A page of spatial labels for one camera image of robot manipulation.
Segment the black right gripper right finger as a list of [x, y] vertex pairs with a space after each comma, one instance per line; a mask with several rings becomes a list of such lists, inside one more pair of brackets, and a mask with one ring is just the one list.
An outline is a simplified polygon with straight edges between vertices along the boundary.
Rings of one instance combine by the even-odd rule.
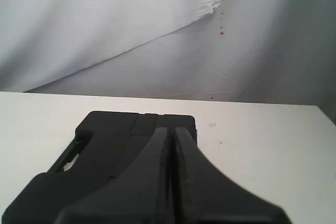
[[187, 129], [174, 132], [174, 210], [177, 223], [286, 223], [284, 210], [220, 172]]

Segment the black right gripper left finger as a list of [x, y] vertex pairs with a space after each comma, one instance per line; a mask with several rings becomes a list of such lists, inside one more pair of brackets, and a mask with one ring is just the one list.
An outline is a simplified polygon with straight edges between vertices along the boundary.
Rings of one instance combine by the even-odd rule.
[[67, 206], [58, 223], [166, 223], [170, 156], [170, 134], [160, 127], [118, 178]]

